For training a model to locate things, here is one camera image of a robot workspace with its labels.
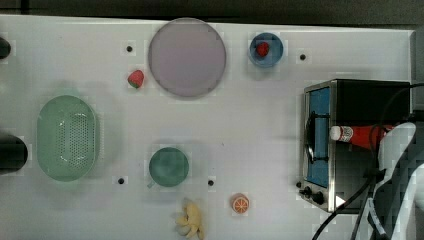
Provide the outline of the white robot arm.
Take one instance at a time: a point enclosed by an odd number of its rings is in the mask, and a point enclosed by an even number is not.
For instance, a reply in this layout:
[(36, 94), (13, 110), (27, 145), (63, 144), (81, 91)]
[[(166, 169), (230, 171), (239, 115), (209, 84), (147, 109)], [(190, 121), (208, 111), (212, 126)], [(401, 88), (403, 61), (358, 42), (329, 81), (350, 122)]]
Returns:
[(403, 123), (380, 142), (383, 179), (367, 199), (355, 240), (406, 240), (418, 182), (423, 171), (423, 123)]

